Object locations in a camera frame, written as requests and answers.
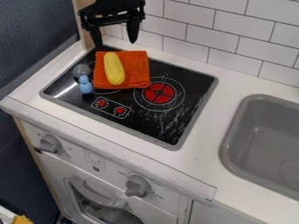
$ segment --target subway tile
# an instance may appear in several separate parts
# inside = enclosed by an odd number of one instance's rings
[[[250,59],[237,54],[211,49],[209,64],[257,76],[261,68],[261,60]]]
[[[203,46],[234,52],[237,47],[238,36],[222,31],[214,31],[188,25],[187,40]]]
[[[104,27],[105,34],[122,39],[122,25],[114,24]]]
[[[173,53],[193,60],[206,62],[209,48],[201,45],[194,45],[181,40],[166,38],[163,40],[163,49],[168,53]]]
[[[143,30],[175,39],[184,39],[186,24],[165,18],[147,16],[147,18],[143,20]]]
[[[299,48],[299,27],[276,24],[271,42]]]
[[[299,25],[299,4],[292,1],[250,0],[247,15]]]
[[[239,54],[292,67],[298,50],[251,38],[240,38]]]
[[[299,88],[299,70],[264,62],[261,78]]]
[[[122,31],[124,39],[129,40],[127,28],[125,26],[122,27]],[[139,31],[136,44],[162,50],[163,37],[155,33]]]
[[[165,17],[192,25],[212,28],[215,10],[210,10],[190,4],[165,2]]]
[[[247,0],[191,0],[191,4],[201,5],[216,10],[244,13]]]
[[[298,68],[299,69],[299,57],[297,57],[297,61],[295,63],[295,68]]]
[[[163,0],[147,0],[144,10],[147,15],[154,15],[154,16],[162,17],[163,16]]]
[[[217,11],[214,28],[250,38],[269,40],[274,24],[259,18]]]

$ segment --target gray sink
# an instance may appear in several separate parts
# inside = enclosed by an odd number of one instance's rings
[[[299,105],[264,94],[248,96],[219,154],[233,174],[299,200]]]

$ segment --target black cooktop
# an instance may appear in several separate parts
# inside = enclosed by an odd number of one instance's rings
[[[182,146],[217,83],[210,75],[150,59],[148,88],[83,95],[72,74],[80,63],[94,69],[94,51],[42,90],[41,96],[173,151]]]

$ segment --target gray wall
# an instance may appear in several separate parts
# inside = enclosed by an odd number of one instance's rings
[[[0,0],[0,94],[72,44],[76,33],[71,0]],[[0,199],[26,211],[35,224],[51,223],[58,208],[12,117],[2,110],[0,127]]]

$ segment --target orange towel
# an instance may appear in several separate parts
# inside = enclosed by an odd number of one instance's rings
[[[105,53],[97,52],[95,55],[94,88],[146,88],[150,85],[150,66],[146,52],[115,52],[120,58],[126,74],[124,82],[119,86],[111,85],[105,75],[103,59]]]

